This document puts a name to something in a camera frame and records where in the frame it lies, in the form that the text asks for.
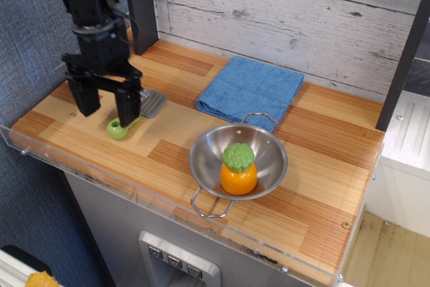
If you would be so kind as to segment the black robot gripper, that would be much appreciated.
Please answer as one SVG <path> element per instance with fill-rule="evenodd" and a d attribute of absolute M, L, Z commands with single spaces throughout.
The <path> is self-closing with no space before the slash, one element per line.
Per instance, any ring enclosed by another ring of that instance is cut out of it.
<path fill-rule="evenodd" d="M 69 88 L 85 117 L 100 108 L 98 91 L 115 93 L 120 126 L 125 128 L 140 115 L 142 73 L 128 62 L 130 57 L 126 24 L 108 19 L 95 26 L 72 25 L 78 54 L 64 54 Z"/>

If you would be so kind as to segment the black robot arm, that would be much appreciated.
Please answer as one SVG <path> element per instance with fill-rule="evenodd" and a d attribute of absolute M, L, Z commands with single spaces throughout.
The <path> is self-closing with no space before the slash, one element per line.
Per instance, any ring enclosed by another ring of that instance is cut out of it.
<path fill-rule="evenodd" d="M 115 96 L 120 126 L 140 116 L 142 73 L 129 63 L 126 15 L 119 0 L 62 0 L 72 17 L 79 52 L 64 54 L 69 87 L 79 111 L 89 116 L 100 107 L 100 89 Z"/>

